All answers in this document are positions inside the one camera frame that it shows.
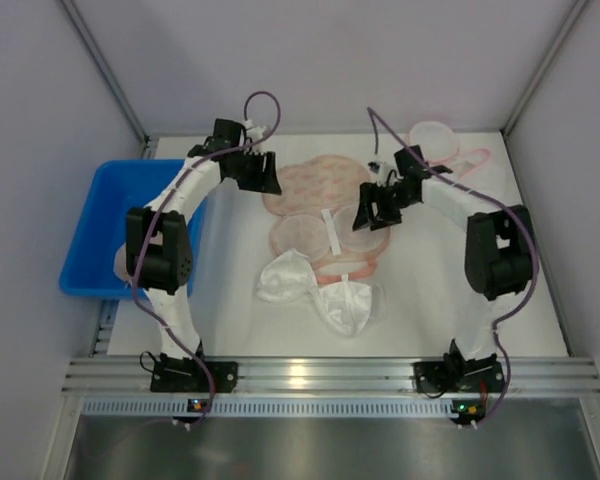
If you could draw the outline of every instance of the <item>black bracket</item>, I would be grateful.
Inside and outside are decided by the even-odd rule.
[[[196,145],[189,151],[189,158],[209,155],[240,145],[244,127],[233,120],[216,119],[213,135],[207,137],[204,145]],[[275,152],[254,153],[248,148],[213,158],[220,166],[220,176],[233,178],[240,190],[282,195],[276,174]]]
[[[529,210],[522,205],[511,210],[533,237]],[[498,247],[498,238],[509,245]],[[531,280],[529,245],[504,211],[469,217],[464,271],[471,288],[490,301],[500,295],[521,292]]]
[[[132,207],[126,218],[126,267],[133,276],[144,238],[155,212],[149,207]],[[162,232],[162,245],[149,244],[138,280],[140,288],[158,288],[174,295],[185,285],[193,269],[191,242],[184,216],[161,213],[153,232]]]
[[[422,157],[420,147],[414,145],[411,149]],[[367,227],[378,230],[402,223],[400,210],[422,202],[422,181],[431,178],[431,173],[405,148],[397,151],[393,157],[402,178],[392,185],[371,182],[360,185],[360,203],[353,222],[354,231]],[[370,164],[370,168],[373,170],[375,167]],[[433,170],[438,173],[451,172],[442,165],[433,167]]]
[[[216,393],[231,393],[238,383],[237,362],[205,361],[211,372]],[[206,393],[209,381],[206,375],[191,358],[171,358],[160,354],[153,366],[151,376],[152,392],[160,393]]]
[[[494,353],[479,360],[465,360],[455,341],[442,360],[417,362],[413,366],[416,390],[429,397],[445,393],[499,393],[504,388],[502,365]]]

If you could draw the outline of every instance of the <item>metal floor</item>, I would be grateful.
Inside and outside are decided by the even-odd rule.
[[[65,480],[600,478],[578,401],[511,400],[480,430],[448,420],[213,418],[187,433],[83,417]]]

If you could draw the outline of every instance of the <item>metal corner post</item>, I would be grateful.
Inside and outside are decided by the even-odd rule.
[[[556,59],[562,52],[566,41],[569,39],[579,20],[584,16],[587,8],[592,3],[593,0],[575,0],[573,2],[569,13],[567,13],[566,17],[564,18],[560,28],[558,29],[558,32],[551,41],[549,48],[542,57],[540,64],[534,71],[531,80],[529,80],[529,83],[526,85],[522,95],[516,102],[511,115],[509,115],[507,123],[502,129],[502,136],[505,140],[509,137],[509,135],[511,135],[511,132],[513,132],[518,120],[529,106],[533,96],[538,91],[538,88],[542,85],[542,82],[546,79],[551,67],[554,65]]]
[[[136,135],[136,137],[138,137],[138,140],[144,148],[149,141],[149,136],[140,123],[138,116],[133,110],[133,107],[131,107],[124,90],[120,86],[120,82],[118,82],[118,79],[113,73],[111,66],[107,62],[100,47],[98,46],[98,43],[96,42],[95,37],[91,33],[87,22],[80,13],[80,9],[74,0],[56,0],[56,3],[66,14],[71,26],[76,31],[78,38],[86,48],[89,57],[91,57],[91,60],[98,70],[98,73],[109,89],[109,92],[116,102],[116,105],[118,105],[118,108],[124,115],[127,123],[133,130],[133,133]]]

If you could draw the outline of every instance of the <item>white tabletop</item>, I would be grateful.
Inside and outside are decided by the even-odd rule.
[[[520,203],[509,158],[499,133],[459,134],[462,152],[487,148],[507,172],[502,200]],[[182,158],[200,138],[160,139],[156,158]],[[381,136],[380,154],[391,161],[397,144]],[[326,154],[366,163],[373,137],[356,135],[277,135],[267,149],[278,167]],[[372,282],[386,293],[386,318],[370,322],[354,338],[343,338],[320,320],[309,297],[286,305],[258,299],[254,288],[274,258],[269,230],[277,217],[261,196],[240,192],[227,181],[209,197],[196,286],[190,299],[196,328],[208,355],[236,356],[439,356],[457,333],[470,287],[463,270],[464,233],[426,205],[403,211],[403,224],[392,228],[391,243],[378,257]],[[121,302],[109,344],[110,354],[159,351],[153,320],[129,302]],[[565,356],[567,350],[544,274],[527,307],[501,327],[501,339],[513,356]]]

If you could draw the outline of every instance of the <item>white wall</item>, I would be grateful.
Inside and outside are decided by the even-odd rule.
[[[54,2],[0,2],[0,479],[40,471],[97,314],[60,293],[60,269],[96,166],[137,153]]]
[[[574,33],[510,145],[571,337],[600,371],[600,0]]]
[[[572,2],[76,0],[149,133],[205,134],[260,89],[286,132],[498,129]]]

